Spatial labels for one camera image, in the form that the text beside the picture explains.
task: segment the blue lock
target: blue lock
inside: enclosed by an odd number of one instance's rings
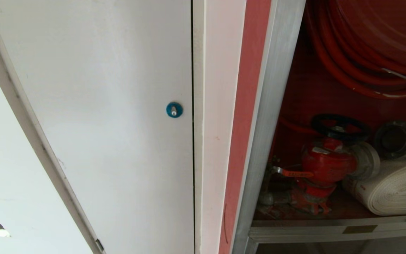
[[[169,117],[178,118],[183,114],[183,108],[181,104],[177,102],[171,102],[167,105],[166,112]]]

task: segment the cabinet door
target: cabinet door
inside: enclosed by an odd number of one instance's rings
[[[0,38],[106,253],[193,253],[190,0],[0,0]]]

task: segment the fire hose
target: fire hose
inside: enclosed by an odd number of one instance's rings
[[[343,187],[376,215],[406,215],[406,160],[382,161],[376,177],[347,177]]]
[[[380,56],[357,38],[336,3],[307,2],[306,26],[322,64],[357,93],[379,99],[406,98],[406,66]]]

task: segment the fire hose cabinet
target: fire hose cabinet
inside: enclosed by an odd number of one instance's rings
[[[406,254],[406,2],[270,13],[233,253]]]

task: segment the black handwheel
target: black handwheel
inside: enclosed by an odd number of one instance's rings
[[[336,123],[333,126],[327,126],[324,123],[325,120],[336,121]],[[347,126],[349,125],[357,127],[359,131],[347,132]],[[311,119],[311,127],[326,137],[353,143],[365,141],[371,133],[371,129],[366,124],[356,119],[336,114],[314,116]]]

